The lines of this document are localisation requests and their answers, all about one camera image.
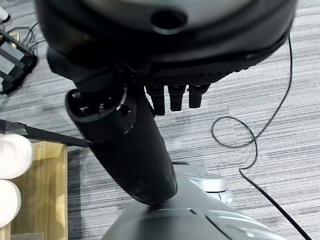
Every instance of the white roll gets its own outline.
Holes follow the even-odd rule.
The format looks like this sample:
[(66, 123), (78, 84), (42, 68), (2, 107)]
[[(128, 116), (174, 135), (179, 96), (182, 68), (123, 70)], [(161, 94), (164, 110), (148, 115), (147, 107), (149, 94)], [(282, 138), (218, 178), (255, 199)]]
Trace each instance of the white roll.
[(33, 162), (31, 142), (18, 134), (0, 134), (0, 179), (24, 174)]
[(3, 7), (0, 6), (0, 21), (7, 22), (10, 19), (9, 13), (7, 13), (6, 10), (3, 9)]
[(2, 228), (17, 216), (21, 207), (21, 194), (13, 182), (0, 180), (0, 196), (0, 228)]

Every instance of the floor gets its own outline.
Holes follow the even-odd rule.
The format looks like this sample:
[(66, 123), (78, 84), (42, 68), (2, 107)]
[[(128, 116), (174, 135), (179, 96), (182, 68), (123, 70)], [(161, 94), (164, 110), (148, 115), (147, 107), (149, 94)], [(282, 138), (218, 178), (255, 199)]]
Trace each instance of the floor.
[[(32, 26), (32, 0), (2, 0), (11, 14), (7, 29)], [(37, 39), (42, 35), (35, 28)], [(246, 174), (268, 192), (314, 240), (320, 240), (320, 1), (300, 0), (291, 31), (294, 71), (292, 90), (273, 123), (258, 140), (257, 164)], [(24, 86), (11, 98), (0, 96), (0, 119), (80, 137), (66, 114), (64, 97), (73, 83), (50, 72), (46, 43), (40, 62)], [(289, 82), (286, 43), (270, 58), (249, 70), (211, 85), (200, 109), (156, 117), (173, 160), (187, 161), (226, 177), (234, 207), (290, 240), (302, 239), (293, 226), (238, 173), (250, 164), (254, 147), (229, 149), (211, 135), (215, 119), (234, 116), (258, 133), (280, 103)], [(236, 122), (217, 126), (222, 141), (244, 143), (250, 136)], [(69, 148), (69, 239), (98, 240), (132, 199), (104, 171), (88, 149)]]

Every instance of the black cable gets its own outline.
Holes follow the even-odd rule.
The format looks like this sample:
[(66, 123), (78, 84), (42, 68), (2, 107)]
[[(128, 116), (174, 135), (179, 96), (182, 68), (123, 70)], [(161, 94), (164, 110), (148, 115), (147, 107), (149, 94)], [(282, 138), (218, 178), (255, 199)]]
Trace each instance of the black cable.
[(39, 44), (41, 44), (41, 43), (44, 43), (44, 42), (46, 42), (46, 41), (47, 41), (47, 40), (37, 41), (36, 43), (32, 44), (32, 45), (30, 46), (30, 48), (33, 49), (33, 48), (35, 48), (37, 45), (39, 45)]
[[(287, 88), (287, 91), (283, 97), (283, 99), (281, 100), (278, 108), (276, 109), (276, 111), (274, 112), (274, 114), (272, 115), (272, 117), (270, 118), (270, 120), (267, 122), (267, 124), (264, 126), (264, 128), (260, 131), (260, 133), (255, 136), (255, 134), (252, 132), (252, 130), (250, 129), (250, 127), (245, 124), (243, 121), (237, 119), (236, 117), (233, 116), (223, 116), (223, 117), (219, 117), (217, 120), (214, 121), (212, 128), (211, 128), (211, 133), (212, 136), (214, 137), (214, 139), (222, 146), (225, 146), (227, 148), (232, 148), (232, 149), (239, 149), (239, 148), (243, 148), (246, 147), (252, 143), (254, 143), (255, 146), (255, 158), (253, 160), (253, 162), (246, 167), (240, 167), (239, 173), (240, 175), (247, 180), (252, 186), (254, 186), (260, 193), (262, 193), (281, 213), (282, 215), (295, 227), (295, 229), (298, 230), (298, 232), (304, 237), (304, 239), (306, 240), (311, 240), (311, 237), (308, 236), (308, 234), (296, 223), (296, 221), (275, 201), (273, 200), (273, 198), (271, 196), (269, 196), (263, 189), (261, 189), (257, 184), (255, 184), (252, 180), (250, 180), (243, 172), (242, 170), (248, 170), (250, 168), (252, 168), (257, 160), (258, 160), (258, 144), (257, 144), (257, 139), (264, 133), (264, 131), (267, 129), (267, 127), (271, 124), (271, 122), (274, 120), (274, 118), (276, 117), (277, 113), (279, 112), (279, 110), (281, 109), (282, 105), (284, 104), (291, 86), (292, 86), (292, 80), (293, 80), (293, 52), (292, 52), (292, 45), (291, 45), (291, 38), (290, 38), (290, 34), (288, 36), (288, 41), (289, 41), (289, 51), (290, 51), (290, 78), (289, 78), (289, 85)], [(231, 146), (231, 145), (227, 145), (222, 143), (221, 141), (218, 140), (218, 138), (215, 135), (215, 125), (216, 123), (218, 123), (220, 120), (222, 119), (233, 119), (236, 120), (237, 122), (241, 123), (242, 125), (245, 126), (246, 129), (248, 129), (248, 131), (250, 132), (251, 136), (252, 136), (252, 140), (249, 141), (246, 144), (243, 145), (238, 145), (238, 146)]]
[(26, 35), (25, 39), (22, 41), (22, 44), (25, 43), (25, 41), (27, 40), (27, 38), (29, 37), (30, 33), (33, 34), (33, 29), (35, 28), (35, 26), (38, 24), (39, 22), (36, 22), (29, 30), (28, 34)]

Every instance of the striped carpet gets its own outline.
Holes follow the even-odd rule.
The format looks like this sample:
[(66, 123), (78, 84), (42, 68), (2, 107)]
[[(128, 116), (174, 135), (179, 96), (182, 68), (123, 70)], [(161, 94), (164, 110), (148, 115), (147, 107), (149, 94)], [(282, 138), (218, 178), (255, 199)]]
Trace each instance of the striped carpet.
[[(32, 26), (32, 0), (2, 0), (11, 14), (5, 27)], [(37, 40), (42, 40), (38, 27)], [(257, 164), (246, 174), (267, 191), (311, 236), (320, 240), (320, 1), (300, 0), (291, 31), (294, 71), (292, 90), (279, 114), (259, 138)], [(50, 72), (46, 43), (39, 46), (40, 62), (14, 96), (0, 96), (0, 119), (80, 137), (64, 107), (64, 96), (74, 87), (70, 80)], [(234, 116), (258, 133), (280, 103), (289, 82), (286, 43), (270, 58), (249, 70), (212, 84), (200, 109), (156, 117), (170, 156), (226, 177), (234, 193), (234, 207), (268, 225), (289, 240), (302, 239), (290, 223), (238, 173), (254, 158), (254, 146), (229, 149), (211, 135), (215, 119)], [(250, 139), (237, 122), (216, 126), (229, 144)], [(69, 148), (69, 239), (97, 240), (132, 201), (104, 171), (88, 149)]]

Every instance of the black stand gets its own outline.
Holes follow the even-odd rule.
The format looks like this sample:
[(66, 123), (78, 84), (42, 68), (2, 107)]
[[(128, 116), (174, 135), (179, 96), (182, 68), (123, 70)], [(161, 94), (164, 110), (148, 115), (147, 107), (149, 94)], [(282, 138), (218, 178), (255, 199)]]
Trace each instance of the black stand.
[(27, 126), (20, 122), (11, 122), (0, 119), (0, 134), (19, 134), (27, 139), (34, 139), (40, 141), (62, 143), (67, 146), (77, 146), (87, 148), (87, 142), (85, 140), (66, 136), (51, 131), (45, 131), (38, 128)]

